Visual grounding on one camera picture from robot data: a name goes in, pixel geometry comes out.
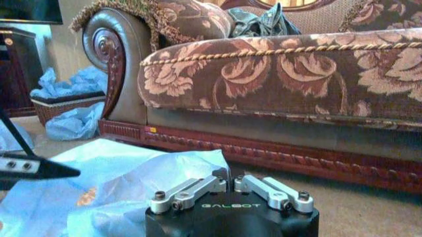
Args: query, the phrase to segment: floral pillow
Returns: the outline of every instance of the floral pillow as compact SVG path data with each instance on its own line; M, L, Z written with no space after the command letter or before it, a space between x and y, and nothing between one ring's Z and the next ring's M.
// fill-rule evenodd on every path
M422 27L422 0L364 0L351 9L339 31L416 27Z
M216 5L196 0L155 0L157 31L172 44L229 36L233 21Z

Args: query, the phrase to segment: sofa arm scroll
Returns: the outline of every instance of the sofa arm scroll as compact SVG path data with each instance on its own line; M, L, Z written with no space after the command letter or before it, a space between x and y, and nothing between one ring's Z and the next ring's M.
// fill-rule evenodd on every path
M151 54L149 39L143 20L113 8L103 8L84 26L87 57L108 73L103 118L137 123L144 120L136 77L139 62Z

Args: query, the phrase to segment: dark wood furniture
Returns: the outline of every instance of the dark wood furniture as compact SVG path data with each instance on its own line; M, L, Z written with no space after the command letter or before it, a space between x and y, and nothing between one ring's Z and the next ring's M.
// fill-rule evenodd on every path
M227 161L422 194L422 163L169 127L100 120L108 139L169 151L221 149Z
M34 115L29 92L41 75L34 34L0 28L0 107L9 117Z

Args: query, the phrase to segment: beige carpet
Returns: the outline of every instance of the beige carpet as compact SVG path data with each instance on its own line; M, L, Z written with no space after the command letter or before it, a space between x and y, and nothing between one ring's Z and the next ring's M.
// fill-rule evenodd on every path
M87 142L49 140L36 117L14 118L13 121L30 133L34 153L40 156L54 156ZM311 193L320 212L319 236L422 237L422 196L240 164L229 165L233 171L257 177L272 176L294 189Z

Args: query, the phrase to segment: wall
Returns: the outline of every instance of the wall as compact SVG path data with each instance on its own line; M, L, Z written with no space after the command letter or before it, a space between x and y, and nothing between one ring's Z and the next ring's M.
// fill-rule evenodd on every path
M81 32L73 35L66 28L73 16L91 2L92 0L58 0L62 25L50 26L52 46L49 48L52 66L58 80L68 80L79 69L91 65L81 46Z

